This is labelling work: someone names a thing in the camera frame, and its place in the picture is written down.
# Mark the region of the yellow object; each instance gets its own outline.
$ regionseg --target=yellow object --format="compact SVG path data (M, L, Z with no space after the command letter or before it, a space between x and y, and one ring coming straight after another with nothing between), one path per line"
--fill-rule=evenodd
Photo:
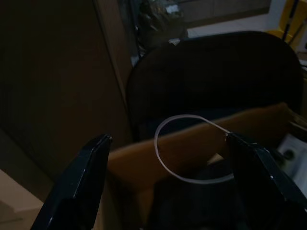
M267 31L267 33L272 34L276 37L282 38L283 34L284 34L284 30L286 28L286 25L288 23L289 20L289 15L293 6L295 0L287 0L284 9L283 9L283 13L280 19L280 23L279 23L279 28L277 30L269 30ZM299 27L301 26L301 24L304 22L304 20L307 18L307 0L300 0L294 17L292 19L287 37L286 37L286 42L289 42L292 37L294 36L294 34L298 31ZM302 31L301 33L299 33L297 35L297 40L299 41L301 36L302 36Z

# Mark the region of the white cable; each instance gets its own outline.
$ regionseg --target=white cable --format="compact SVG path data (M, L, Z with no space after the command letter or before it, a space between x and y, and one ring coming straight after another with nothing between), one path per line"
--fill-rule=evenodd
M172 116L167 118L166 120L164 120L157 128L157 130L155 131L154 134L154 149L155 149L155 153L157 155L158 160L160 161L160 163L162 164L162 166L174 177L187 182L187 183L191 183L191 184L218 184L218 183L222 183L222 182L226 182L226 181L230 181L234 178L234 175L231 173L227 176L223 176L220 178L215 178L215 179L209 179L209 180L195 180L195 179L190 179L190 178L186 178L186 177L182 177L179 176L178 174L174 173L173 171L171 171L162 161L160 154L159 154L159 148L158 148L158 138L159 138L159 134L161 129L169 122L173 121L173 120L177 120L177 119L182 119L182 118L195 118L195 119L200 119L203 120L215 127L217 127L218 129L222 130L223 132L225 132L226 134L230 133L227 129L224 129L220 126L218 126L217 124L213 123L212 121L207 120L206 118L203 118L202 116L198 116L198 115L189 115L189 114L184 114L184 115L177 115L177 116Z

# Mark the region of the black office chair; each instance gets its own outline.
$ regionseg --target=black office chair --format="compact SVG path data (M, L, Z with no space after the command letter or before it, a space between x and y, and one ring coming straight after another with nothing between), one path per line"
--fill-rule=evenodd
M216 119L278 102L299 112L302 91L294 51L273 35L249 31L188 39L150 52L130 76L127 103L137 141L152 138L159 123L176 114Z

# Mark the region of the cardboard box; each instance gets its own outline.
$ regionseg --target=cardboard box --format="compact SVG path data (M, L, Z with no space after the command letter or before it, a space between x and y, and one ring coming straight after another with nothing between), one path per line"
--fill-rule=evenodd
M266 147L277 147L293 118L293 113L282 103L250 109L216 123ZM206 167L216 154L227 157L224 139L222 131L209 124L200 124L160 138L160 154L173 171L181 174L195 167ZM102 229L137 230L143 227L153 202L155 183L169 176L155 155L153 140L112 152L103 195Z

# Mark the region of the brown cardboard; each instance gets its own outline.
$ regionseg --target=brown cardboard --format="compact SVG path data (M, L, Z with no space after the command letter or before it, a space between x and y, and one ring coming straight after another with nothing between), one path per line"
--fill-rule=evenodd
M282 103L250 109L215 122L264 146L276 146L286 134L291 119L290 110ZM173 171L182 173L205 167L215 154L223 153L226 157L222 152L224 138L224 133L217 128L200 124L160 138L160 154ZM170 176L155 155L153 140L112 152L108 171L124 229L143 226L153 201L154 184Z

